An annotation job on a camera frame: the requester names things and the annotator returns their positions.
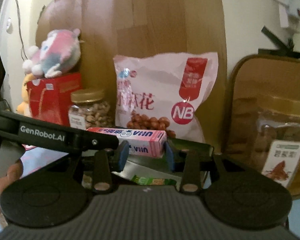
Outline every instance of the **yellow plush toy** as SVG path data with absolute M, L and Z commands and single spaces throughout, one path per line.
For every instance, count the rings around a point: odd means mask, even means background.
M 29 95 L 27 91 L 27 82 L 32 81 L 34 79 L 36 79 L 36 77 L 32 74 L 28 74 L 25 76 L 22 83 L 22 89 L 21 89 L 23 102 L 17 107 L 18 114 L 22 114 L 27 117 L 31 117 L 30 108 L 29 108 Z

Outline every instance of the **green snack wrapper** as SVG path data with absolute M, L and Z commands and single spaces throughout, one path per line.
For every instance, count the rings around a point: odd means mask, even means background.
M 155 179 L 155 178 L 145 178 L 138 177 L 134 175 L 132 181 L 138 185 L 173 185 L 175 186 L 177 182 L 174 179 Z

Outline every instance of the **plush toy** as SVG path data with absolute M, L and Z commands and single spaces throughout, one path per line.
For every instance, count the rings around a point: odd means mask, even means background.
M 71 70 L 79 61 L 81 52 L 79 37 L 80 30 L 54 30 L 42 43 L 29 48 L 29 58 L 23 63 L 26 74 L 32 73 L 36 78 L 53 78 Z
M 35 76 L 32 74 L 28 74 L 25 76 L 22 83 L 22 89 L 21 89 L 23 102 L 17 107 L 18 114 L 22 114 L 27 117 L 31 117 L 30 108 L 29 108 L 29 96 L 27 91 L 27 82 L 32 81 L 34 79 Z

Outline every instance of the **gold lid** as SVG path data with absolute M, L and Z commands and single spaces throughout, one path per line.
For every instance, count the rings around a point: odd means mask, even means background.
M 258 105 L 271 112 L 300 117 L 300 101 L 297 100 L 263 95 L 258 98 Z
M 81 89 L 71 93 L 73 103 L 90 103 L 102 100 L 104 97 L 104 90 L 96 89 Z

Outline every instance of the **plastic jar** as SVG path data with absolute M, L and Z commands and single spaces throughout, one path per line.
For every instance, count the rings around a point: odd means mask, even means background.
M 70 126 L 78 129 L 113 127 L 109 116 L 110 105 L 104 100 L 103 90 L 83 89 L 71 93 L 74 103 L 69 108 Z
M 262 96 L 246 154 L 248 164 L 287 187 L 300 161 L 300 101 Z

